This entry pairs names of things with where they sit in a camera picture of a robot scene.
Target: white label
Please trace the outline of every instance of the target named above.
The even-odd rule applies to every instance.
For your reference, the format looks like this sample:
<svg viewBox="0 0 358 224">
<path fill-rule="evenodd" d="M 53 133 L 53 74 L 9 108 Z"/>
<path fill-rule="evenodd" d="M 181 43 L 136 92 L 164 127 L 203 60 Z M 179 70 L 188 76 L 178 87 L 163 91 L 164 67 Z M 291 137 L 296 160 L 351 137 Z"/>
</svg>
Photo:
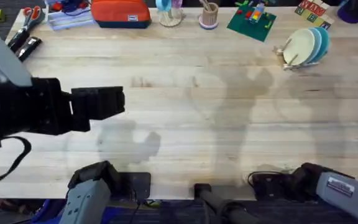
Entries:
<svg viewBox="0 0 358 224">
<path fill-rule="evenodd" d="M 128 15 L 128 21 L 137 21 L 137 15 Z"/>
<path fill-rule="evenodd" d="M 354 193 L 354 186 L 347 184 L 341 180 L 329 177 L 327 181 L 327 187 L 336 190 L 344 195 L 351 197 Z"/>
</svg>

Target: orange pouch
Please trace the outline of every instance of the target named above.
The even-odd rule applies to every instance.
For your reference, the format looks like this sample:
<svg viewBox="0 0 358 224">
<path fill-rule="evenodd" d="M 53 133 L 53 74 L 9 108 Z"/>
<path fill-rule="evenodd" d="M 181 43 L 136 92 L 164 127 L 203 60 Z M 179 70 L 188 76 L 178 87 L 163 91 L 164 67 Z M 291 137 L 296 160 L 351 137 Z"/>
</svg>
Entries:
<svg viewBox="0 0 358 224">
<path fill-rule="evenodd" d="M 143 0 L 93 0 L 93 19 L 101 27 L 146 28 L 150 11 Z"/>
</svg>

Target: red scissors handle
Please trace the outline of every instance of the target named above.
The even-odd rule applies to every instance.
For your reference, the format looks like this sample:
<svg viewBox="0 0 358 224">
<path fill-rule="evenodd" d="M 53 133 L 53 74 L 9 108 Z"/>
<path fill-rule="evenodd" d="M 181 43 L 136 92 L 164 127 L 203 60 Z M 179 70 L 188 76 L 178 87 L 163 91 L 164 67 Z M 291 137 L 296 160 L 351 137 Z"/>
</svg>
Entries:
<svg viewBox="0 0 358 224">
<path fill-rule="evenodd" d="M 31 19 L 36 19 L 40 16 L 41 13 L 41 7 L 35 6 L 34 10 L 32 11 Z"/>
<path fill-rule="evenodd" d="M 23 15 L 24 16 L 29 16 L 29 12 L 31 12 L 31 8 L 30 7 L 25 7 L 24 8 L 24 11 L 23 11 Z"/>
</svg>

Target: green lego baseplate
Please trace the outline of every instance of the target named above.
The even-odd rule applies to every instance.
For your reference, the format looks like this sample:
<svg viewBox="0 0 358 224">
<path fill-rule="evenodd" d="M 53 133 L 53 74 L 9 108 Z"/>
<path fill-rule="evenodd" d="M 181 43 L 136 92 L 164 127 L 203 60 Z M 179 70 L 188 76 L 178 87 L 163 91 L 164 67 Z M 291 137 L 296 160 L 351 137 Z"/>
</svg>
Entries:
<svg viewBox="0 0 358 224">
<path fill-rule="evenodd" d="M 238 10 L 241 10 L 242 13 L 235 13 L 227 28 L 264 42 L 276 20 L 276 16 L 265 12 L 257 23 L 252 24 L 246 19 L 246 14 L 248 11 L 253 12 L 255 8 L 242 5 Z"/>
</svg>

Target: wooden table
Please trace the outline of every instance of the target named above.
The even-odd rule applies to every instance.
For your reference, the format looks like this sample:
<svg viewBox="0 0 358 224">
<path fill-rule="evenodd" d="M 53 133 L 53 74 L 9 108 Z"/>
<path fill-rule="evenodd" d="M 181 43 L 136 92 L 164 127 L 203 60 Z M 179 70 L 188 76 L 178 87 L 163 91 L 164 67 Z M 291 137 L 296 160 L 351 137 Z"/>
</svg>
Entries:
<svg viewBox="0 0 358 224">
<path fill-rule="evenodd" d="M 199 27 L 200 8 L 184 9 L 174 28 L 38 26 L 32 35 L 43 44 L 24 63 L 33 76 L 57 77 L 65 91 L 122 85 L 126 112 L 88 133 L 20 134 L 33 150 L 0 182 L 0 197 L 63 198 L 75 170 L 102 160 L 150 172 L 151 198 L 192 198 L 197 182 L 248 198 L 248 173 L 304 162 L 358 178 L 358 24 L 335 18 L 321 65 L 283 71 L 273 46 L 312 25 L 294 10 L 268 9 L 277 20 L 264 43 L 226 29 L 234 8 L 219 10 L 215 30 Z M 3 146 L 0 174 L 22 150 L 15 140 Z"/>
</svg>

